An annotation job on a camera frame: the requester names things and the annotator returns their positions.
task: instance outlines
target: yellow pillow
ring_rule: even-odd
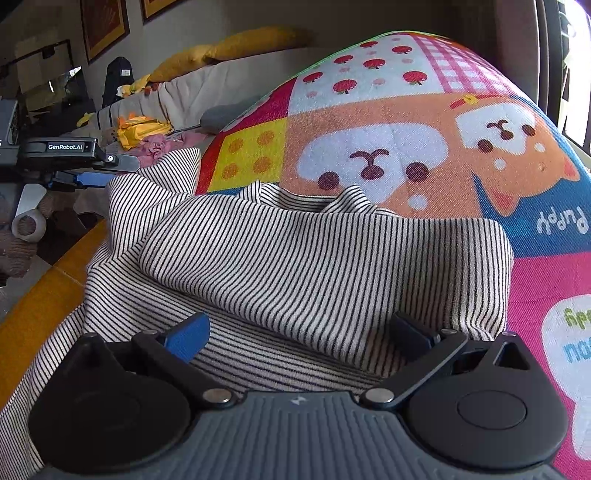
[[[261,27],[232,35],[212,46],[205,54],[206,61],[225,61],[260,55],[270,51],[300,48],[309,45],[311,35],[291,27]]]
[[[204,57],[210,48],[211,45],[197,45],[176,53],[158,65],[148,80],[150,82],[168,82],[193,70],[200,69],[207,65]]]

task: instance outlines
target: black and white striped fabric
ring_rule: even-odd
[[[256,182],[194,197],[199,161],[174,151],[108,186],[109,237],[85,302],[0,413],[0,478],[41,466],[28,412],[83,332],[126,340],[200,310],[212,330],[192,363],[221,383],[359,393],[402,364],[388,334],[396,310],[476,339],[504,329],[513,253],[498,223],[402,218],[356,186],[304,197]]]

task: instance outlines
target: red apple print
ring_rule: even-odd
[[[410,83],[411,85],[416,85],[417,83],[419,85],[422,85],[421,82],[424,82],[425,80],[427,80],[427,74],[423,73],[423,72],[417,72],[416,70],[413,70],[411,72],[406,72],[402,78],[404,80],[406,80],[408,83]]]
[[[341,80],[340,82],[336,82],[333,85],[333,90],[338,93],[349,93],[349,90],[353,90],[357,87],[357,82],[355,80]]]
[[[310,73],[308,76],[304,77],[304,83],[312,83],[314,80],[318,80],[322,77],[322,75],[322,72]]]
[[[370,70],[378,70],[380,67],[386,65],[386,61],[382,60],[382,59],[372,59],[372,60],[368,60],[365,61],[363,63],[363,66],[370,69]]]
[[[339,57],[338,59],[336,59],[335,63],[337,65],[340,65],[341,63],[347,63],[349,60],[353,60],[352,55],[343,55],[342,57]]]
[[[394,47],[392,49],[392,51],[394,53],[398,53],[399,55],[401,53],[404,53],[406,55],[406,54],[408,54],[409,51],[413,51],[413,48],[412,47],[407,47],[406,45],[400,45],[399,47]]]

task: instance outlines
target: orange patch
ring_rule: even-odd
[[[258,138],[256,139],[256,143],[258,143],[259,145],[268,145],[273,141],[274,138],[275,133],[271,130],[266,130],[258,136]]]
[[[238,150],[242,148],[243,145],[244,140],[242,138],[237,138],[228,146],[228,151],[230,153],[236,153]]]
[[[226,166],[223,169],[222,178],[223,179],[231,179],[232,177],[235,177],[237,173],[238,173],[238,165],[236,165],[235,163],[230,163],[228,166]]]
[[[254,173],[264,173],[271,168],[271,159],[269,157],[261,157],[257,159],[252,165]]]
[[[380,204],[400,215],[421,218],[482,216],[474,175],[479,178],[493,207],[504,216],[515,211],[521,198],[547,192],[560,179],[579,180],[576,167],[536,111],[507,96],[483,95],[477,96],[477,100],[467,102],[461,93],[412,95],[348,103],[293,115],[288,118],[280,183],[299,194],[326,194],[320,189],[317,179],[307,180],[298,174],[298,161],[310,142],[341,130],[405,122],[436,129],[444,138],[449,154],[441,164],[429,169],[428,181],[421,183],[410,181],[404,165],[401,165],[403,168],[398,175],[402,178],[393,179],[397,183],[401,182],[400,187]],[[530,125],[533,134],[526,133],[522,154],[514,153],[515,149],[501,148],[502,145],[482,151],[478,147],[467,147],[462,141],[456,118],[463,113],[498,103],[514,103],[533,115],[535,125]],[[517,135],[523,125],[515,124],[511,128],[515,129],[514,134]],[[392,145],[384,139],[384,145],[379,144],[375,148],[391,150]],[[343,158],[340,161],[347,162],[350,159]],[[408,158],[406,161],[419,160]],[[358,183],[363,184],[361,177]],[[420,211],[413,209],[409,205],[413,196],[428,198],[427,207]]]

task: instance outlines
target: window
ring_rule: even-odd
[[[563,133],[589,153],[591,142],[591,21],[575,0],[560,4],[563,30],[564,94],[568,101]]]

